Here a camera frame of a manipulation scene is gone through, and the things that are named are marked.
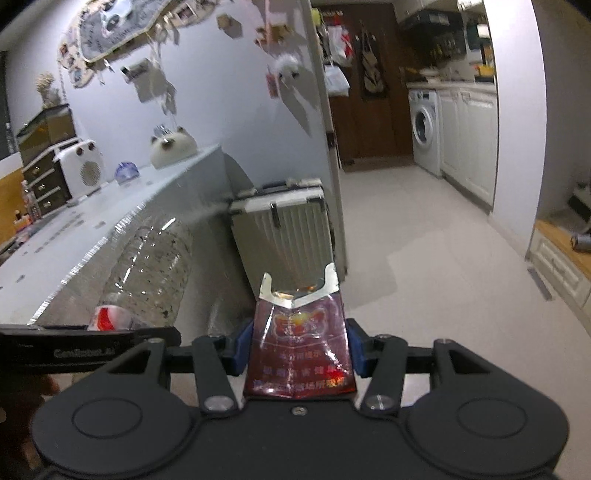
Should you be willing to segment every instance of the wooden door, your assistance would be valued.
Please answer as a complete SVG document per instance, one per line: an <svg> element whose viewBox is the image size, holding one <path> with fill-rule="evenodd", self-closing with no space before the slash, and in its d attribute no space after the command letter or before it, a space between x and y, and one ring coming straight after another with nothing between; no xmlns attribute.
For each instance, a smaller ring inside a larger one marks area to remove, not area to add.
<svg viewBox="0 0 591 480"><path fill-rule="evenodd" d="M418 58L405 42L396 22L392 4L339 5L321 7L327 24L335 10L352 39L360 38L362 23L377 42L384 79L385 98L364 99L358 51L350 68L343 68L350 85L349 97L331 97L330 108L344 165L364 159L413 154L408 89L402 82L400 67L420 67Z"/></svg>

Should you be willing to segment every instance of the suitcase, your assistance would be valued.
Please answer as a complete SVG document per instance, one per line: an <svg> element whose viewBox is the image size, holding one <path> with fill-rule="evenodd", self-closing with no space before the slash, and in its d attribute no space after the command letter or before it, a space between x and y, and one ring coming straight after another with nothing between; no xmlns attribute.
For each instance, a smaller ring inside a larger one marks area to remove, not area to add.
<svg viewBox="0 0 591 480"><path fill-rule="evenodd" d="M232 233L252 291L265 273L277 291L317 285L334 261L324 190L319 179L265 185L230 205Z"/></svg>

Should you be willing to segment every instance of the pink tag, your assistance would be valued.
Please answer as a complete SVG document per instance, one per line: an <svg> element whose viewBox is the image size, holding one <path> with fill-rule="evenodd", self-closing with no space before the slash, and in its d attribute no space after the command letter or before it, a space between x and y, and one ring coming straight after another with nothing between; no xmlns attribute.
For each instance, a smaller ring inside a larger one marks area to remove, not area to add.
<svg viewBox="0 0 591 480"><path fill-rule="evenodd" d="M279 97L279 88L277 87L277 79L271 72L267 73L267 87L269 88L269 96L271 98Z"/></svg>

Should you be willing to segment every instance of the washing machine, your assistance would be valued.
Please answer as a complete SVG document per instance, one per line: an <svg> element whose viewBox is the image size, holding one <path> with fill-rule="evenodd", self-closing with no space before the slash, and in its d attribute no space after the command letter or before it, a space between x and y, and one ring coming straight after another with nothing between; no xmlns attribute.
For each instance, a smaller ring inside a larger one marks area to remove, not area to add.
<svg viewBox="0 0 591 480"><path fill-rule="evenodd" d="M414 161L441 177L441 136L439 101L435 90L410 90L410 116L413 123Z"/></svg>

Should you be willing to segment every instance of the suitcase handle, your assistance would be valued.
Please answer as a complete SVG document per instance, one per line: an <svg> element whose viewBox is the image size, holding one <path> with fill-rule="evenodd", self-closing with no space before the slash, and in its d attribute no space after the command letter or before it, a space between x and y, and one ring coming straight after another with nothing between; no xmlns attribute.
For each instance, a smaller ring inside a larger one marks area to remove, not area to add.
<svg viewBox="0 0 591 480"><path fill-rule="evenodd" d="M271 189L284 189L287 187L287 182L285 180L283 181L272 181L269 183L265 183L262 187L261 187L261 191L264 192L265 190L271 190Z"/></svg>

